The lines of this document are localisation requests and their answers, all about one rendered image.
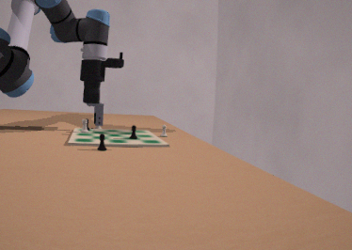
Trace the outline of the green and white chessboard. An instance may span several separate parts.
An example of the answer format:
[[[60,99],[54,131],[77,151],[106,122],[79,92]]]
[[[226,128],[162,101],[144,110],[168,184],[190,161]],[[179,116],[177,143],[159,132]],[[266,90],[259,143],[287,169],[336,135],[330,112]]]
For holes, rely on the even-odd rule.
[[[82,128],[74,128],[68,146],[99,147],[100,134],[104,134],[105,147],[129,148],[169,148],[169,144],[148,130],[136,130],[137,139],[130,139],[132,130],[90,129],[81,133]]]

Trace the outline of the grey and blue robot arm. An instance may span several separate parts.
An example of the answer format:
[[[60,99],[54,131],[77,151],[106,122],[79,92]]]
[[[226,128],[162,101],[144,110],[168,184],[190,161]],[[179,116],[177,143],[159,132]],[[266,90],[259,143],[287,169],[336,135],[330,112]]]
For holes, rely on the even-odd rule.
[[[34,82],[27,46],[33,16],[40,10],[51,23],[53,41],[107,46],[110,14],[105,10],[92,9],[87,18],[76,19],[67,0],[12,0],[11,9],[8,32],[0,27],[0,90],[11,98],[22,96]]]

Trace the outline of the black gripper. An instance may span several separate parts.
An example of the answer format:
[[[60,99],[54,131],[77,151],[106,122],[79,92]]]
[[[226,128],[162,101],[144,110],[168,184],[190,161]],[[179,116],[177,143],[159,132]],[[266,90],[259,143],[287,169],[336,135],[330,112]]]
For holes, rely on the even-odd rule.
[[[123,67],[124,59],[107,58],[107,46],[102,44],[85,44],[81,48],[82,60],[80,81],[84,81],[83,102],[94,106],[94,124],[103,126],[104,104],[100,103],[100,85],[104,82],[105,68]]]

